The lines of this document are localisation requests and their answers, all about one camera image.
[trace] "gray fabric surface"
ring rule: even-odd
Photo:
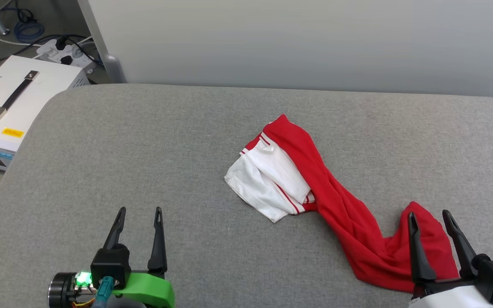
[[[53,275],[89,268],[122,205],[133,269],[163,208],[178,308],[406,306],[356,280],[317,213],[273,224],[223,181],[281,113],[385,235],[414,200],[440,220],[450,209],[493,258],[493,98],[89,86],[47,104],[0,185],[0,307],[47,306]]]

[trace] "white fabric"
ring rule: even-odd
[[[252,150],[243,149],[224,179],[237,195],[272,222],[288,214],[303,213],[302,204],[315,201],[289,156],[264,134]]]

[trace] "red garment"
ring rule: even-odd
[[[330,225],[356,278],[383,288],[413,291],[407,222],[410,212],[416,215],[421,242],[437,279],[458,277],[450,240],[441,224],[426,209],[411,202],[401,214],[397,233],[384,238],[366,205],[326,168],[306,131],[281,115],[266,125],[263,132],[290,156],[313,191],[315,202],[305,204],[305,209],[317,211]],[[258,138],[249,142],[247,148],[250,150],[256,142]]]

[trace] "teal connector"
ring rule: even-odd
[[[113,277],[106,276],[102,278],[100,288],[98,288],[96,296],[94,297],[95,300],[92,304],[92,308],[106,308],[112,292]]]

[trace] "red and white clothing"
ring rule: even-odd
[[[358,279],[403,292],[413,290],[407,215],[414,212],[437,278],[458,277],[448,236],[426,209],[411,202],[401,214],[397,233],[384,238],[364,203],[326,168],[309,134],[285,115],[246,145],[225,181],[272,222],[288,214],[317,211],[340,240]]]

